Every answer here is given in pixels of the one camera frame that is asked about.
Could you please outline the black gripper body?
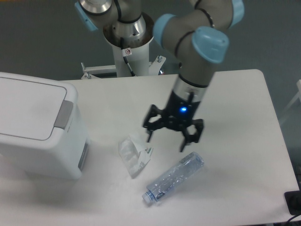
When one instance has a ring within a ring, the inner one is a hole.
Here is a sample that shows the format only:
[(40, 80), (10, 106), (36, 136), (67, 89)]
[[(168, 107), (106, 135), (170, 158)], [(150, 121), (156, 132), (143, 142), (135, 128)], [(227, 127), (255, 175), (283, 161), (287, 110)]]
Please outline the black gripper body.
[(198, 132), (203, 130), (203, 120), (194, 120), (194, 114), (200, 104), (195, 101), (194, 91), (188, 92), (188, 99), (182, 99), (175, 92), (171, 92), (167, 105), (162, 113), (164, 127), (174, 131), (184, 131), (194, 125)]

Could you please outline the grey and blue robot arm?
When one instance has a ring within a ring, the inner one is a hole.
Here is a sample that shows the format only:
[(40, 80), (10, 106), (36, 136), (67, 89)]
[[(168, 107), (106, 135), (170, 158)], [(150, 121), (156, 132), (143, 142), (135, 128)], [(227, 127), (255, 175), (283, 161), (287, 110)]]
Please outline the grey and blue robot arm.
[(91, 30), (102, 30), (111, 45), (118, 77), (150, 75), (149, 44), (155, 40), (180, 62), (179, 74), (164, 109), (152, 105), (143, 121), (149, 136), (167, 128), (183, 134), (182, 147), (197, 143), (204, 122), (194, 114), (224, 60), (229, 39), (224, 31), (245, 13), (241, 0), (193, 0), (185, 16), (164, 14), (153, 21), (139, 0), (78, 0), (75, 9)]

